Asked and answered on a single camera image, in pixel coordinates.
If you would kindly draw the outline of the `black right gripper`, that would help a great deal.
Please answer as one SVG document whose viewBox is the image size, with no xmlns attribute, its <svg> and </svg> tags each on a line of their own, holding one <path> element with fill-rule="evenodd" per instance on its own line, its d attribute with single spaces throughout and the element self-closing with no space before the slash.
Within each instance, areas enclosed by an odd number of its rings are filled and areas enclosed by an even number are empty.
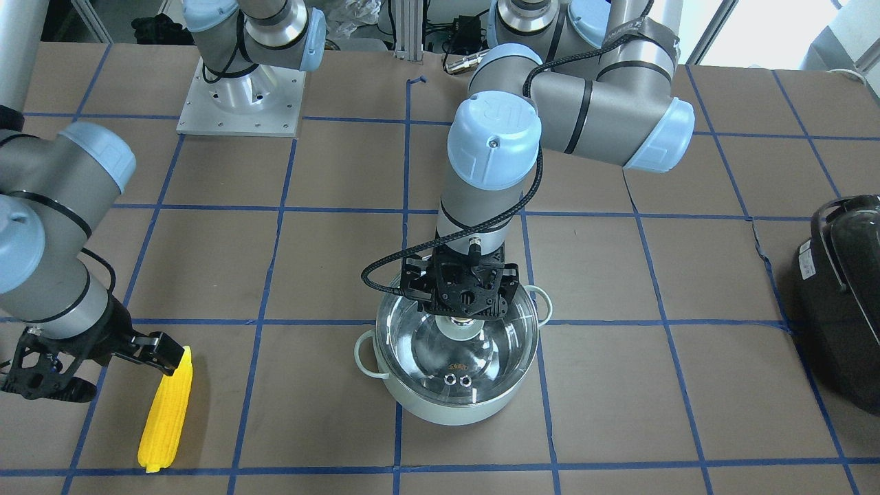
<svg viewBox="0 0 880 495">
<path fill-rule="evenodd" d="M 128 309 L 113 296 L 97 323 L 72 338 L 50 339 L 27 328 L 2 380 L 2 391 L 26 400 L 90 402 L 97 388 L 76 376 L 79 367 L 92 361 L 106 368 L 113 355 L 131 351 L 132 345 L 135 362 L 173 376 L 182 363 L 184 346 L 164 332 L 134 335 Z"/>
</svg>

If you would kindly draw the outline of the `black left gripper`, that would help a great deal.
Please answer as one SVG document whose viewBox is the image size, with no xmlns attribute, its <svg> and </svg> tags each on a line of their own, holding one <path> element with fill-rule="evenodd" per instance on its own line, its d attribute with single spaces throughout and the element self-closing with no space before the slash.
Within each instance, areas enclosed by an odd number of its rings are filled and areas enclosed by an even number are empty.
<svg viewBox="0 0 880 495">
<path fill-rule="evenodd" d="M 503 247 L 478 256 L 435 247 L 431 256 L 401 263 L 400 289 L 422 313 L 451 318 L 503 319 L 520 286 L 519 266 L 506 263 Z"/>
</svg>

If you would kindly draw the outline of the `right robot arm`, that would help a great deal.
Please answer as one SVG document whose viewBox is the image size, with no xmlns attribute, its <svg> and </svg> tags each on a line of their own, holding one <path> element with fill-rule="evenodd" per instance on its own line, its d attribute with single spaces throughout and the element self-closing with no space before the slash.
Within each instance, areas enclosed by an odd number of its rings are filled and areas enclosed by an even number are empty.
<svg viewBox="0 0 880 495">
<path fill-rule="evenodd" d="M 135 172 L 119 135 L 76 121 L 53 140 L 2 125 L 1 306 L 25 323 L 2 391 L 27 400 L 90 402 L 96 386 L 78 378 L 85 360 L 117 356 L 172 376 L 184 348 L 161 331 L 135 331 L 113 291 L 79 259 Z"/>
</svg>

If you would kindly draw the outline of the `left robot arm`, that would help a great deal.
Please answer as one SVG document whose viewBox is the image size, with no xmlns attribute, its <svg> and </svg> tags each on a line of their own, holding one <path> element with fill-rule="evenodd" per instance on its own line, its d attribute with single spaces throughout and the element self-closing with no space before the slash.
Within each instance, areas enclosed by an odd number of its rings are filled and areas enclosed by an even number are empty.
<svg viewBox="0 0 880 495">
<path fill-rule="evenodd" d="M 536 193 L 528 177 L 557 151 L 665 173 L 694 132 L 672 96 L 680 1 L 496 1 L 491 48 L 448 135 L 436 239 L 402 256 L 395 293 L 434 316 L 498 320 L 518 267 L 504 260 L 510 217 Z"/>
</svg>

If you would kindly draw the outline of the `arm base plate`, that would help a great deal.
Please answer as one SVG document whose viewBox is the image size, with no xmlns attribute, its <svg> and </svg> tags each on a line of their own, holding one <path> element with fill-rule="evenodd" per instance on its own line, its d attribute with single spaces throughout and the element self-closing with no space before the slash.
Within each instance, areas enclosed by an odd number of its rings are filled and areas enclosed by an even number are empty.
<svg viewBox="0 0 880 495">
<path fill-rule="evenodd" d="M 240 78 L 206 82 L 198 60 L 176 128 L 183 135 L 296 137 L 306 73 L 260 65 Z"/>
</svg>

